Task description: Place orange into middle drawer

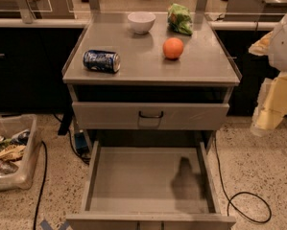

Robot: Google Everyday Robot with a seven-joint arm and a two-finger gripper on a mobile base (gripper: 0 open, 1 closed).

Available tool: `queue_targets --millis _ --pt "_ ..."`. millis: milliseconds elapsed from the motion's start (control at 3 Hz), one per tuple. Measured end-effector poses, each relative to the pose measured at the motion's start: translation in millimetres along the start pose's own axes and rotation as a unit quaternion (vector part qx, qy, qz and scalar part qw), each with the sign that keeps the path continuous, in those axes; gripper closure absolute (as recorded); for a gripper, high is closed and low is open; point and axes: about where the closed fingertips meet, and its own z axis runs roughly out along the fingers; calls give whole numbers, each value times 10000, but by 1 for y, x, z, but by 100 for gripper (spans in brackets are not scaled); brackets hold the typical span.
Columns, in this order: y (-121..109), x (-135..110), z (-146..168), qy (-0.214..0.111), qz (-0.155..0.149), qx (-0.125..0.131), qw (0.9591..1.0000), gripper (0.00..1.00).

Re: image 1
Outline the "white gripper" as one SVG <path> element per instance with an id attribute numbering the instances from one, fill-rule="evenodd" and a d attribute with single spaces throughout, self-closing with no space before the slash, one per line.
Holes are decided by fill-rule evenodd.
<path id="1" fill-rule="evenodd" d="M 268 55 L 269 64 L 287 72 L 287 13 L 268 32 L 249 48 L 255 56 Z M 251 133 L 262 137 L 275 130 L 287 115 L 287 73 L 280 73 L 273 80 L 261 84 L 257 107 L 252 115 Z"/>

